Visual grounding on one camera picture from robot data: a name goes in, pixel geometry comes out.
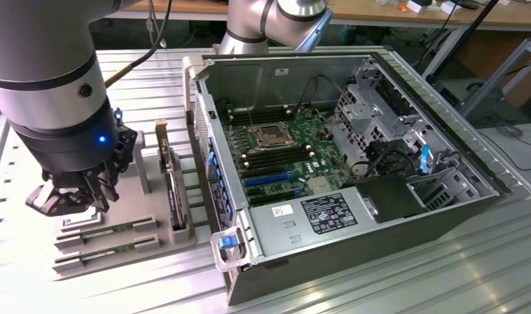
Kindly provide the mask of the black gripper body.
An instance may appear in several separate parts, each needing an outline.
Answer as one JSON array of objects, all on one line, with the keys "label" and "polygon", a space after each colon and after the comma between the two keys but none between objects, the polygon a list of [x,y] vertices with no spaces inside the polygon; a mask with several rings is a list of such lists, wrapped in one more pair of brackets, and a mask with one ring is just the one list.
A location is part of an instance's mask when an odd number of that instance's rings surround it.
[{"label": "black gripper body", "polygon": [[112,155],[117,147],[117,127],[110,109],[100,109],[80,124],[60,130],[33,130],[10,126],[41,166],[41,179],[54,188],[88,188],[85,173],[105,173],[108,186],[117,183]]}]

